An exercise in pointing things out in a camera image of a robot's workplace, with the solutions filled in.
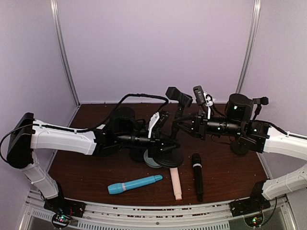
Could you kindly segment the blue toy microphone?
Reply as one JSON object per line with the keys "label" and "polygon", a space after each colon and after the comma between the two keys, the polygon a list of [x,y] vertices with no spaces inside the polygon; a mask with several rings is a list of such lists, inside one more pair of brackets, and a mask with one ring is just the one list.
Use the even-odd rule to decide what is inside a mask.
{"label": "blue toy microphone", "polygon": [[162,175],[153,175],[129,182],[111,184],[107,187],[107,189],[110,195],[117,195],[126,192],[128,190],[154,184],[162,179],[163,179]]}

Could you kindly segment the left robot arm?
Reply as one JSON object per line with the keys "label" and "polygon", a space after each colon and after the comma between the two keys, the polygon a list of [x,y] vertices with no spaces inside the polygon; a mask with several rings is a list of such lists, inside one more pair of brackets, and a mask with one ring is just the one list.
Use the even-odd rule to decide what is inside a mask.
{"label": "left robot arm", "polygon": [[161,132],[169,116],[166,110],[156,112],[147,124],[145,120],[135,118],[132,108],[120,107],[110,114],[109,122],[90,129],[76,129],[48,124],[34,119],[33,113],[26,113],[10,134],[6,162],[24,172],[51,208],[65,209],[68,201],[61,186],[39,165],[35,149],[66,150],[102,157],[128,148],[133,160],[147,153],[148,158],[159,166],[176,168],[183,163],[183,156],[174,152],[180,144],[175,137]]}

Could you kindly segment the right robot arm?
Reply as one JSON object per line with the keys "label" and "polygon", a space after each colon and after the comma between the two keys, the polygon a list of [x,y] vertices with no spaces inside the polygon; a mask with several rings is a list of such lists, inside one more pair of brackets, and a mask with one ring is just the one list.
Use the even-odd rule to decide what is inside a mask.
{"label": "right robot arm", "polygon": [[[249,99],[233,93],[229,96],[224,116],[211,116],[209,111],[199,111],[183,115],[183,107],[191,105],[192,97],[181,92],[167,96],[182,106],[172,123],[172,133],[181,129],[194,138],[205,140],[206,135],[234,137],[230,147],[234,154],[245,156],[249,151],[258,153],[278,153],[307,161],[307,137],[284,131],[275,124],[256,120],[262,105],[268,98]],[[254,105],[255,115],[251,119]],[[250,197],[263,197],[272,200],[280,195],[307,187],[307,164],[298,170],[272,180],[258,182]]]}

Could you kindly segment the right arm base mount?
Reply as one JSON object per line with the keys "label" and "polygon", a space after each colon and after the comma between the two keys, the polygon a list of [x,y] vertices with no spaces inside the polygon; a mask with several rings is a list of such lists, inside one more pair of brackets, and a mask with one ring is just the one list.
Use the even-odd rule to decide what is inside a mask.
{"label": "right arm base mount", "polygon": [[271,207],[264,198],[236,199],[229,203],[233,217],[243,216],[248,227],[259,228],[265,223],[263,211]]}

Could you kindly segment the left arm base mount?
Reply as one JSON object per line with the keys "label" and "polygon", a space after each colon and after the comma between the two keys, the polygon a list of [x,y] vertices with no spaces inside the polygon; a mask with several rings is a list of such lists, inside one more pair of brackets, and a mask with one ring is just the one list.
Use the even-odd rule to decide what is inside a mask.
{"label": "left arm base mount", "polygon": [[45,199],[44,202],[44,209],[54,212],[51,223],[57,229],[69,226],[74,217],[82,218],[86,206],[84,202],[61,197]]}

